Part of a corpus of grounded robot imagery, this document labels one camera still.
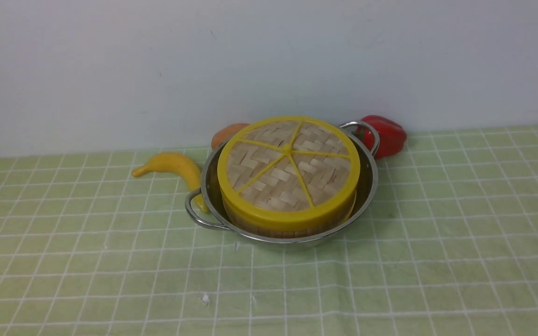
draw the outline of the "toy red bell pepper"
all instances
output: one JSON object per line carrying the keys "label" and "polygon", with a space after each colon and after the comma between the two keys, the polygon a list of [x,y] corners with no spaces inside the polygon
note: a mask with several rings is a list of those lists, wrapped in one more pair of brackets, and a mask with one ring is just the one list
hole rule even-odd
{"label": "toy red bell pepper", "polygon": [[[390,157],[396,155],[404,148],[404,143],[408,138],[406,131],[397,123],[394,123],[390,119],[381,117],[380,115],[367,115],[361,121],[375,127],[375,130],[379,133],[380,144],[375,159],[382,159],[384,157]],[[358,127],[354,132],[362,143],[367,146],[368,149],[372,149],[375,143],[375,138],[371,132],[367,129]]]}

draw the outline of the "grid line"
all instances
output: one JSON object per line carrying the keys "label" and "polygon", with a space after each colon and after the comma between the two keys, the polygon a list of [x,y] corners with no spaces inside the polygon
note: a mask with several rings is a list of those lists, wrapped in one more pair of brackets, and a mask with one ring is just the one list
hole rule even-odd
{"label": "grid line", "polygon": [[538,125],[410,134],[299,252],[197,227],[182,179],[129,175],[156,152],[0,159],[0,335],[538,335]]}

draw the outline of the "steamer basket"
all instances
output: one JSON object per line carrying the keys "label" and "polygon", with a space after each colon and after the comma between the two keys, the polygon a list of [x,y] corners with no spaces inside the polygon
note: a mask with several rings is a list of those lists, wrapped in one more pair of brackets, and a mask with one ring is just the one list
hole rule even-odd
{"label": "steamer basket", "polygon": [[279,117],[239,131],[217,174],[230,221],[272,238],[311,236],[350,217],[360,174],[353,142],[309,117]]}

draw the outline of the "metal handle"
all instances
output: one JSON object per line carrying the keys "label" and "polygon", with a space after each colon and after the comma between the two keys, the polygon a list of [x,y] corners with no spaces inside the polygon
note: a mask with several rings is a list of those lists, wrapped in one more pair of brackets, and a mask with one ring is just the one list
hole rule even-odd
{"label": "metal handle", "polygon": [[373,138],[375,138],[375,143],[373,145],[373,148],[371,149],[371,154],[375,156],[375,154],[377,153],[377,150],[379,149],[379,144],[381,143],[381,140],[379,138],[379,133],[377,132],[377,130],[375,130],[374,127],[365,123],[364,121],[348,121],[347,123],[341,124],[340,128],[346,128],[350,126],[366,128],[373,134]]}
{"label": "metal handle", "polygon": [[186,213],[188,213],[188,217],[192,219],[195,223],[199,224],[201,227],[204,228],[210,228],[211,230],[229,230],[230,228],[226,227],[223,224],[218,223],[211,223],[209,221],[205,221],[201,217],[199,217],[192,208],[192,200],[201,194],[200,188],[194,190],[192,193],[189,193],[188,196],[186,196]]}

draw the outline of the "toy banana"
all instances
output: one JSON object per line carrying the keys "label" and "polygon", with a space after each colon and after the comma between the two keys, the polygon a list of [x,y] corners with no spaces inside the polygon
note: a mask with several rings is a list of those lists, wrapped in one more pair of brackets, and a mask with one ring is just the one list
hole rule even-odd
{"label": "toy banana", "polygon": [[[139,178],[151,172],[178,174],[186,181],[190,191],[200,188],[200,169],[192,159],[182,153],[162,152],[153,155],[147,163],[132,170],[132,176]],[[196,196],[194,203],[201,211],[209,212],[202,195]]]}

